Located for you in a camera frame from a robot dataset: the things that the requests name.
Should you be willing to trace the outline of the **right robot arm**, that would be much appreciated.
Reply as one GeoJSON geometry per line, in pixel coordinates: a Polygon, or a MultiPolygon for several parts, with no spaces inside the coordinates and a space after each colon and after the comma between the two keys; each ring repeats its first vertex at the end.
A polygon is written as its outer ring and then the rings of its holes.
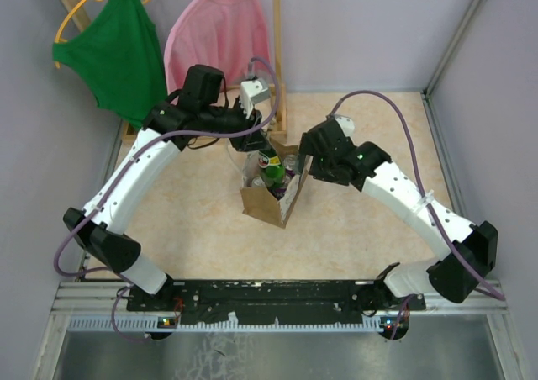
{"type": "Polygon", "coordinates": [[[396,263],[380,275],[377,302],[395,309],[405,298],[436,292],[462,303],[473,291],[499,301],[504,295],[486,280],[496,263],[498,231],[487,221],[474,224],[425,191],[419,173],[406,176],[391,156],[367,141],[355,145],[353,121],[331,115],[304,133],[294,172],[323,182],[353,186],[391,209],[434,254],[431,261],[396,263]]]}

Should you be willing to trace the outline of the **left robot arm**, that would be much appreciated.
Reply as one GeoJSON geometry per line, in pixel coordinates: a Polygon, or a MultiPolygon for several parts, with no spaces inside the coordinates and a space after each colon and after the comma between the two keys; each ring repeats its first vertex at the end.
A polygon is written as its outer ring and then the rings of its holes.
{"type": "Polygon", "coordinates": [[[234,103],[219,106],[223,88],[222,71],[192,66],[184,87],[150,110],[128,155],[103,187],[83,208],[69,208],[63,216],[70,232],[61,251],[75,241],[104,270],[144,292],[146,302],[159,310],[174,302],[173,281],[125,234],[135,209],[164,168],[197,137],[228,139],[244,152],[258,149],[266,139],[262,129],[270,119],[256,110],[272,95],[266,81],[249,72],[234,103]]]}

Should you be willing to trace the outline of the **green Perrier glass bottle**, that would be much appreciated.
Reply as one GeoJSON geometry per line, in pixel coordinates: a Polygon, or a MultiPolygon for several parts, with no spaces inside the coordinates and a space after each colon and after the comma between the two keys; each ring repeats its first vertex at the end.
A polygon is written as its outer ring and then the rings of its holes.
{"type": "Polygon", "coordinates": [[[272,145],[258,151],[258,166],[260,176],[268,189],[276,189],[284,186],[286,171],[277,151],[272,145]]]}

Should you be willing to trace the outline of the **purple Fanta can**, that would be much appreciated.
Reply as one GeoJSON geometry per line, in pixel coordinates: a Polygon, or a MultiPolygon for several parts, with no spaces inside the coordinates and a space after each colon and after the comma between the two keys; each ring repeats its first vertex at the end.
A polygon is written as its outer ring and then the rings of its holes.
{"type": "Polygon", "coordinates": [[[275,187],[272,187],[270,189],[270,193],[275,197],[275,199],[280,200],[286,195],[288,186],[289,186],[289,183],[284,182],[282,185],[277,185],[275,187]]]}
{"type": "Polygon", "coordinates": [[[251,180],[251,186],[252,187],[265,187],[266,184],[264,180],[261,178],[261,176],[255,176],[251,180]]]}
{"type": "Polygon", "coordinates": [[[298,156],[294,154],[286,155],[282,161],[288,177],[293,178],[298,175],[298,156]]]}

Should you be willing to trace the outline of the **burlap canvas tote bag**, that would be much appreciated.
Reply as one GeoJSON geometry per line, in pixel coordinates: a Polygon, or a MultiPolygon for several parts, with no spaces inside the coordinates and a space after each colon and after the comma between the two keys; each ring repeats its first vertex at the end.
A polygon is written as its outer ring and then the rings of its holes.
{"type": "MultiPolygon", "coordinates": [[[[296,145],[284,145],[270,138],[267,138],[267,144],[274,147],[281,162],[286,155],[298,154],[296,145]]],[[[252,178],[260,176],[257,157],[258,151],[248,152],[245,162],[240,168],[242,175],[240,196],[243,203],[243,213],[254,219],[284,229],[308,174],[304,173],[293,178],[288,177],[286,174],[284,182],[289,183],[287,193],[282,199],[277,200],[267,187],[251,186],[252,178]]]]}

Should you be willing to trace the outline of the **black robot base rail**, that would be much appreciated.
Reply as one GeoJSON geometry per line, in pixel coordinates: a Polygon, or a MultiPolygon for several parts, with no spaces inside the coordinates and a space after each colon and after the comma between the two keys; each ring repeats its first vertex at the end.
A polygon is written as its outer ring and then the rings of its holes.
{"type": "Polygon", "coordinates": [[[171,312],[184,325],[219,324],[235,314],[241,325],[360,324],[362,317],[397,310],[403,298],[380,280],[171,280],[155,295],[135,286],[129,312],[171,312]]]}

